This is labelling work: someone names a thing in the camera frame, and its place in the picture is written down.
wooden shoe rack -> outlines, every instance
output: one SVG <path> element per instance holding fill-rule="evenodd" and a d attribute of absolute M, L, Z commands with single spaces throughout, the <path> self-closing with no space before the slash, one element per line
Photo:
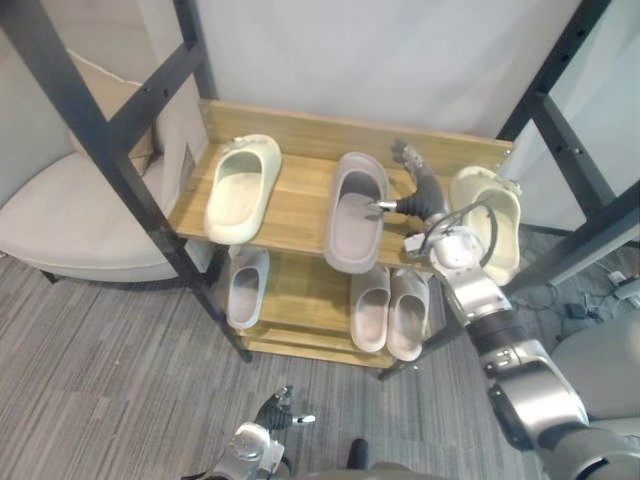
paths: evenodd
<path fill-rule="evenodd" d="M 222 144 L 237 136 L 263 133 L 275 138 L 283 153 L 263 225 L 251 242 L 270 250 L 271 269 L 260 322 L 239 332 L 244 345 L 258 352 L 391 366 L 393 358 L 386 350 L 366 354 L 351 342 L 349 275 L 333 270 L 323 258 L 329 185 L 336 162 L 354 150 L 374 156 L 387 169 L 391 198 L 400 198 L 415 188 L 391 159 L 389 147 L 398 137 L 425 156 L 445 192 L 461 168 L 497 168 L 512 144 L 218 101 L 202 101 L 201 112 L 210 145 L 170 216 L 181 236 L 208 240 L 202 219 Z M 413 265 L 402 252 L 402 241 L 408 232 L 420 230 L 420 222 L 401 215 L 388 215 L 385 221 L 379 263 Z"/>

white backdrop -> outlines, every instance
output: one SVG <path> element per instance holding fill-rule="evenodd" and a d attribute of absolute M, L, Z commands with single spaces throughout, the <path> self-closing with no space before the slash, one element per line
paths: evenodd
<path fill-rule="evenodd" d="M 494 137 L 578 0 L 198 0 L 223 99 Z"/>

light gray slipper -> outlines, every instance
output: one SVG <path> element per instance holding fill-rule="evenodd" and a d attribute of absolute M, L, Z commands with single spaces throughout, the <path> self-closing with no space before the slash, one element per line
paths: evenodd
<path fill-rule="evenodd" d="M 410 269 L 391 274 L 387 348 L 398 360 L 411 362 L 422 352 L 429 318 L 429 277 Z"/>
<path fill-rule="evenodd" d="M 233 328 L 250 328 L 260 318 L 269 276 L 269 252 L 254 247 L 232 247 L 229 257 L 227 321 Z"/>
<path fill-rule="evenodd" d="M 389 269 L 376 265 L 351 277 L 351 338 L 360 350 L 373 353 L 387 340 Z"/>
<path fill-rule="evenodd" d="M 373 268 L 384 226 L 369 203 L 388 197 L 389 180 L 378 161 L 350 152 L 338 162 L 329 195 L 324 256 L 336 270 L 364 273 Z"/>

shoe rack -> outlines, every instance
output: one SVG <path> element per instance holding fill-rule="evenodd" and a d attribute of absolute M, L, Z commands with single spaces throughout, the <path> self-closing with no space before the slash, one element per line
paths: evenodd
<path fill-rule="evenodd" d="M 443 188 L 469 165 L 495 169 L 510 142 L 465 135 L 367 124 L 302 113 L 203 100 L 201 113 L 210 145 L 194 169 L 169 220 L 179 235 L 208 241 L 202 219 L 221 155 L 221 145 L 237 136 L 264 133 L 283 153 L 282 169 L 264 222 L 252 245 L 271 254 L 260 322 L 238 332 L 252 351 L 386 368 L 394 359 L 358 350 L 351 341 L 350 277 L 324 260 L 328 195 L 336 162 L 349 151 L 374 156 L 387 170 L 392 198 L 414 191 L 409 175 L 391 160 L 395 138 L 413 144 L 430 162 Z M 419 265 L 402 250 L 405 235 L 421 230 L 416 219 L 385 218 L 378 262 L 392 268 Z"/>

slipper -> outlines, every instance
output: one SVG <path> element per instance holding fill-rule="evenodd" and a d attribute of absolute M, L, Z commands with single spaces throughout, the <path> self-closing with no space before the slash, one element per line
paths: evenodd
<path fill-rule="evenodd" d="M 496 215 L 498 232 L 496 245 L 484 271 L 498 285 L 506 285 L 518 272 L 520 247 L 520 187 L 516 182 L 500 177 L 482 167 L 463 168 L 449 185 L 451 206 L 454 210 L 474 202 L 484 202 Z M 465 215 L 463 224 L 478 237 L 485 250 L 491 243 L 491 222 L 484 208 L 476 208 Z"/>
<path fill-rule="evenodd" d="M 422 353 L 429 318 L 427 274 L 410 269 L 391 274 L 391 302 L 387 349 L 404 362 L 412 362 Z"/>
<path fill-rule="evenodd" d="M 387 341 L 389 296 L 387 267 L 351 277 L 351 338 L 364 352 L 377 352 Z"/>
<path fill-rule="evenodd" d="M 280 147 L 267 135 L 225 145 L 204 216 L 211 241 L 236 245 L 256 236 L 281 166 Z"/>
<path fill-rule="evenodd" d="M 260 318 L 269 276 L 269 252 L 254 247 L 230 249 L 227 321 L 236 329 L 253 327 Z"/>
<path fill-rule="evenodd" d="M 364 273 L 378 257 L 384 218 L 369 204 L 388 197 L 389 180 L 378 161 L 360 152 L 344 155 L 331 182 L 324 243 L 327 263 L 345 273 Z"/>

